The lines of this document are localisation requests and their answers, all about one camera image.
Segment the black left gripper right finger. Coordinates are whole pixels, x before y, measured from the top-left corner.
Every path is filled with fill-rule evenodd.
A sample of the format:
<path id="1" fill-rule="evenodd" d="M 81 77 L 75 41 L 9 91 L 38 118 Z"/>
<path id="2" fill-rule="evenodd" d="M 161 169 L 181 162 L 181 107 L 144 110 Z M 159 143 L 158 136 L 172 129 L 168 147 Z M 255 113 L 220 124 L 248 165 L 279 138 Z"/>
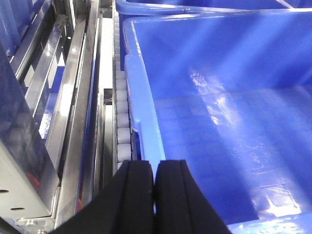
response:
<path id="1" fill-rule="evenodd" d="M 185 160 L 159 163 L 154 185 L 156 234 L 229 234 Z"/>

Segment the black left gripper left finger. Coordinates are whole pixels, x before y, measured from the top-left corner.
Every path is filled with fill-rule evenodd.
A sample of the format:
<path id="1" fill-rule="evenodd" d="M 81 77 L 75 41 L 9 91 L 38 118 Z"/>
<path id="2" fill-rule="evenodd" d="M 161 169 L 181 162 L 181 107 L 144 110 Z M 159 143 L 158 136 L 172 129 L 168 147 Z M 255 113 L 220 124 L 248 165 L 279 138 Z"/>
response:
<path id="1" fill-rule="evenodd" d="M 151 234 L 152 190 L 153 173 L 149 162 L 126 161 L 98 196 L 53 233 Z"/>

